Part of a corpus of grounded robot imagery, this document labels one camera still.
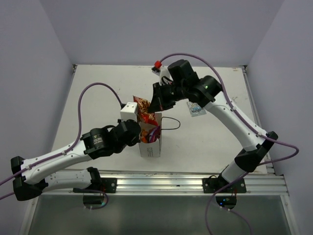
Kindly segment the red snack packet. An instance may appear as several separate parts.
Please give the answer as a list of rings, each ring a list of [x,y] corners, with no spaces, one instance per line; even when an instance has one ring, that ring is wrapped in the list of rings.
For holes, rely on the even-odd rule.
[[[138,96],[133,96],[134,102],[138,105],[138,119],[145,123],[154,126],[158,126],[158,122],[155,113],[149,113],[148,109],[150,107],[150,102],[146,99],[140,98]]]

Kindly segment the purple Fox's berries candy bag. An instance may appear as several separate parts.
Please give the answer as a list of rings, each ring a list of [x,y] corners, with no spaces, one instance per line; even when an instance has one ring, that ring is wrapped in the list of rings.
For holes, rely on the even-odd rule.
[[[152,128],[147,136],[148,143],[153,143],[160,138],[161,126]]]

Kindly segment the white paper coffee bag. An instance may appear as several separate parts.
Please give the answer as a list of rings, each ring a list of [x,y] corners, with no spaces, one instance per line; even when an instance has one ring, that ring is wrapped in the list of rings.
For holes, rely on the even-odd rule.
[[[153,143],[143,143],[140,140],[139,143],[139,150],[140,150],[140,155],[143,158],[159,158],[161,155],[161,144],[162,144],[162,132],[163,131],[173,131],[173,130],[177,130],[180,128],[181,126],[181,122],[173,117],[167,117],[167,116],[163,116],[161,113],[156,113],[156,119],[158,122],[158,126],[161,126],[161,133],[160,133],[160,138],[157,139],[155,142]],[[165,121],[166,119],[169,120],[173,120],[177,123],[176,127],[170,127],[170,128],[163,128],[162,127],[162,122]],[[154,125],[150,125],[150,124],[145,124],[143,122],[139,122],[139,125],[142,129],[145,129],[147,131],[150,131],[152,128],[157,127]]]

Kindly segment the silver mints sachet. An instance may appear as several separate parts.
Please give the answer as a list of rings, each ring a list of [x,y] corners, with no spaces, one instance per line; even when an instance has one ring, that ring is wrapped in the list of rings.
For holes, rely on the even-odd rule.
[[[201,108],[197,103],[187,101],[187,106],[191,117],[206,115],[206,110]]]

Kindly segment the orange Fox's fruits candy bag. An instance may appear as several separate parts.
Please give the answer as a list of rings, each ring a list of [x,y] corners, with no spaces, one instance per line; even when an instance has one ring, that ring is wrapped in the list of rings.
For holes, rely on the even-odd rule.
[[[149,131],[142,129],[140,133],[140,140],[143,143],[149,143]]]

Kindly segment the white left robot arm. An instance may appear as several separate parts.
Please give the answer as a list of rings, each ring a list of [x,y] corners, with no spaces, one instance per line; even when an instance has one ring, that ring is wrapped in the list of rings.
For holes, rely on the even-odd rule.
[[[43,156],[12,158],[16,199],[26,201],[44,192],[65,188],[76,188],[79,192],[102,192],[104,184],[97,168],[89,167],[75,172],[67,171],[66,168],[119,154],[126,146],[131,147],[139,142],[140,132],[141,128],[136,121],[120,121],[117,126],[91,129],[72,144]]]

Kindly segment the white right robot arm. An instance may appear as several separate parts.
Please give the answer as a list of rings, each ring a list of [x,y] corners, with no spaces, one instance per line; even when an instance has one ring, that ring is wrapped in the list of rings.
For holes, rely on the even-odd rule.
[[[188,99],[214,115],[236,137],[242,150],[235,159],[212,180],[214,190],[229,192],[235,180],[253,172],[273,146],[268,138],[278,139],[275,132],[267,132],[249,119],[231,100],[227,100],[221,83],[207,75],[199,78],[187,60],[178,60],[165,68],[156,61],[152,68],[160,79],[171,78],[164,83],[153,84],[153,96],[149,113],[162,112],[174,107],[176,102]]]

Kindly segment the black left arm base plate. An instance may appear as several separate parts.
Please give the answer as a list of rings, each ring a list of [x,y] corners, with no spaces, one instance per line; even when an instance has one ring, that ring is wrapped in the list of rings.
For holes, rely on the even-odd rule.
[[[117,179],[116,178],[101,178],[100,183],[92,183],[85,189],[74,188],[74,193],[116,193]]]

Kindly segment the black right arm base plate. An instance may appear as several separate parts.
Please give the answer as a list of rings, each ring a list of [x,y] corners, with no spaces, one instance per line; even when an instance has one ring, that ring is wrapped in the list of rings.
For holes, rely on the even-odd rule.
[[[202,178],[202,188],[204,193],[246,193],[246,183],[243,176],[229,183],[221,176],[216,177],[211,175],[207,178]]]

